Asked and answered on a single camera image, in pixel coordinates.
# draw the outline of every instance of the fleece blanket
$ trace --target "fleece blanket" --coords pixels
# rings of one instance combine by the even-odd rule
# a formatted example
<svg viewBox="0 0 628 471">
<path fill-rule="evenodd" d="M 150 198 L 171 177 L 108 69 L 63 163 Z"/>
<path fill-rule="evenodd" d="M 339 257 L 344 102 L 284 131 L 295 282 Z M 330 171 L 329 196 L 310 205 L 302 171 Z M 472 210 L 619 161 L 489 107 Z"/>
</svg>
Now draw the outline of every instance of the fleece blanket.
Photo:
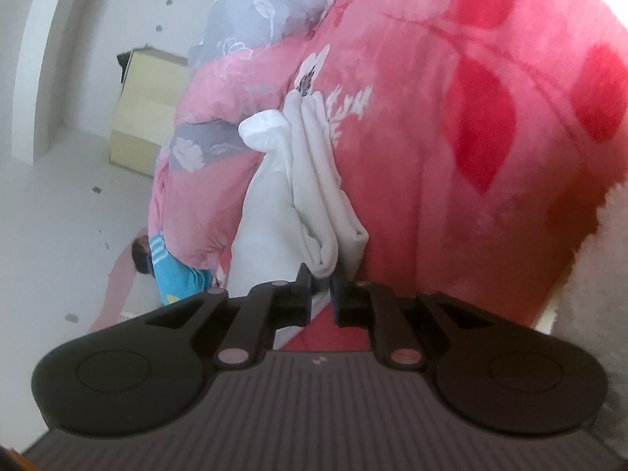
<svg viewBox="0 0 628 471">
<path fill-rule="evenodd" d="M 307 58 L 370 235 L 359 276 L 532 323 L 628 170 L 604 2 L 337 0 Z"/>
<path fill-rule="evenodd" d="M 239 131 L 244 143 L 266 155 L 231 247 L 230 295 L 244 296 L 259 283 L 294 281 L 301 264 L 326 278 L 340 262 L 353 278 L 368 234 L 340 188 L 321 94 L 302 97 L 293 90 L 283 111 L 253 115 Z M 317 297 L 313 314 L 328 302 Z"/>
</svg>

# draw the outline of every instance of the floor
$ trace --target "floor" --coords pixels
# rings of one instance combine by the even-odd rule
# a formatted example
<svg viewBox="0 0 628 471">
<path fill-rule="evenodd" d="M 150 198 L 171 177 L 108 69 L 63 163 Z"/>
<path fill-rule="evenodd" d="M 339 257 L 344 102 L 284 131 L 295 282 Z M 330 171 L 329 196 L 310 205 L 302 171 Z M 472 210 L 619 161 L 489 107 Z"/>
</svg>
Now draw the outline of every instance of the floor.
<svg viewBox="0 0 628 471">
<path fill-rule="evenodd" d="M 0 166 L 0 444 L 23 450 L 45 430 L 33 368 L 89 331 L 109 272 L 146 224 L 152 180 L 107 157 L 105 139 L 62 129 L 33 168 Z M 131 297 L 151 288 L 134 283 Z"/>
</svg>

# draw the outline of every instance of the round button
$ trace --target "round button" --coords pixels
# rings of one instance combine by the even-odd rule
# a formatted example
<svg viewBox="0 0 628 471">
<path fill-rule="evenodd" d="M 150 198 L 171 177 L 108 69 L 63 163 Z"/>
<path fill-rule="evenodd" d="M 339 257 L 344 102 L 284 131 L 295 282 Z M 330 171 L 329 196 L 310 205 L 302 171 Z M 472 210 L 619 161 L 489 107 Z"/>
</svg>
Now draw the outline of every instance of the round button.
<svg viewBox="0 0 628 471">
<path fill-rule="evenodd" d="M 521 393 L 540 393 L 556 386 L 563 369 L 536 352 L 510 352 L 491 361 L 491 376 L 501 386 Z"/>
<path fill-rule="evenodd" d="M 77 377 L 84 386 L 102 393 L 126 391 L 142 384 L 151 372 L 144 356 L 130 351 L 93 354 L 78 366 Z"/>
<path fill-rule="evenodd" d="M 392 351 L 391 359 L 398 365 L 417 365 L 423 359 L 423 355 L 415 349 L 395 349 Z"/>
<path fill-rule="evenodd" d="M 223 349 L 218 353 L 218 359 L 225 365 L 240 365 L 249 358 L 249 353 L 244 349 Z"/>
</svg>

